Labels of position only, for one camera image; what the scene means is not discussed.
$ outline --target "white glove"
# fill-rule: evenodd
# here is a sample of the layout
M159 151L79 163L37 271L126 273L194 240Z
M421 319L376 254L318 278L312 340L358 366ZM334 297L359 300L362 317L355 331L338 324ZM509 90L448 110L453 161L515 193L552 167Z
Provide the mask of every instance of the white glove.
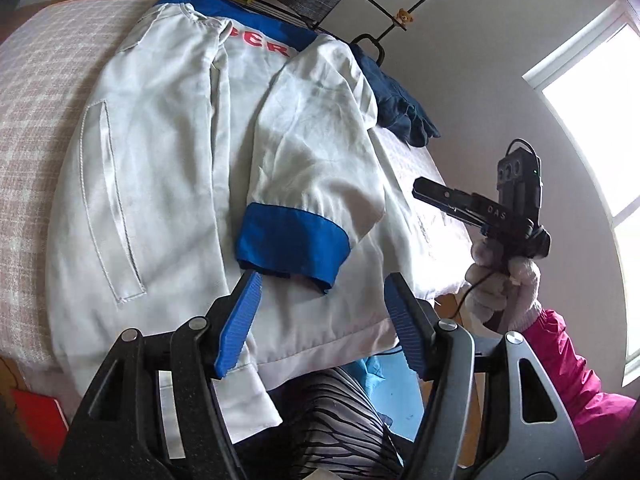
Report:
M465 279L471 285L484 278L502 259L502 245L488 238L476 242L471 247L471 257L475 261L466 272ZM540 269L529 258L516 256L507 264L509 276L496 272L466 297L465 305L482 323L489 321L496 311L504 310L507 327L501 323L501 332L509 330L524 332L533 325L542 307L538 302Z

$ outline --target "pink sleeve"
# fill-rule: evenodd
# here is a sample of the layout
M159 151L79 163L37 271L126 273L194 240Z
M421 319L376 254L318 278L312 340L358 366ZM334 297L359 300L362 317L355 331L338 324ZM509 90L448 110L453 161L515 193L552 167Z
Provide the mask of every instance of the pink sleeve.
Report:
M576 355L564 319L543 310L523 332L555 386L578 434L585 459L604 451L626 421L635 400L600 391L600 379Z

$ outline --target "bright window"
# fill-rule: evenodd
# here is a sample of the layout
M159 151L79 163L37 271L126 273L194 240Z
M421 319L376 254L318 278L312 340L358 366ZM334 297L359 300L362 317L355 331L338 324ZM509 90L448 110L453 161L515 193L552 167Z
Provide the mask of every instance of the bright window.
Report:
M616 4L525 75L590 169L625 282L627 363L640 360L640 36Z

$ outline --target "human arm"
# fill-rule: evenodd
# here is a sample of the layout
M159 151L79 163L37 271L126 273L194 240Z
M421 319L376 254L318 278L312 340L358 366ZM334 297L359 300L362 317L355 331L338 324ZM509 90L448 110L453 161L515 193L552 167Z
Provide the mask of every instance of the human arm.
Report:
M477 283L502 256L501 248L483 240L474 244L472 256L476 263L467 271L466 279ZM538 302L538 266L527 258L512 258L508 266L518 285L496 273L472 290L465 304L481 322L509 305L510 311L504 314L510 319L508 330L521 332L531 346L574 424L585 458L591 458L604 451L636 402L603 392L596 373L575 354L564 319L553 310L542 309Z

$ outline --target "window frame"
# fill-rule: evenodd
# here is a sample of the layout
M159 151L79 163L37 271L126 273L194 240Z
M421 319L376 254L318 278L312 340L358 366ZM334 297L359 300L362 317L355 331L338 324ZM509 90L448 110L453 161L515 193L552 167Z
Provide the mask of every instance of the window frame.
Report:
M584 57L588 56L598 46L610 40L610 38L615 36L620 30L622 30L625 25L630 26L636 32L636 34L640 36L640 30L638 29L638 26L636 25L636 22L633 20L631 15L626 12L625 6L619 1L615 2L606 10L604 10L604 12L602 12L591 23L586 25L577 34L575 34L570 40L565 42L558 49L549 54L549 56L545 57L545 59L540 61L535 67L533 67L525 75L522 76L523 79L527 83L529 83L529 85L536 91L547 108L554 115L558 123L562 126L562 129L567 134L567 137L571 141L576 152L578 153L578 156L580 156L580 159L587 169L591 177L591 181L594 183L596 190L598 191L598 196L600 198L600 202L602 203L604 211L606 212L607 219L609 220L609 227L611 229L611 234L616 245L618 261L620 262L620 267L623 273L624 270L622 269L622 261L620 260L620 249L618 247L615 228L640 208L640 196L636 197L636 199L634 199L629 205L627 205L615 216L612 215L598 179L593 173L591 165L588 163L587 158L584 156L580 145L575 140L575 137L571 133L571 130L564 124L564 121L556 112L554 106L543 94L543 90L559 77L562 77L571 67L579 63L582 59L584 59ZM626 298L628 298L627 287L630 286L630 283L629 285L627 285L626 281L629 280L623 279L625 288L625 310L627 306ZM623 386L640 377L640 349L634 351L632 354L628 353L628 330L626 334L626 348L627 350L625 351L626 361L625 375L622 384Z

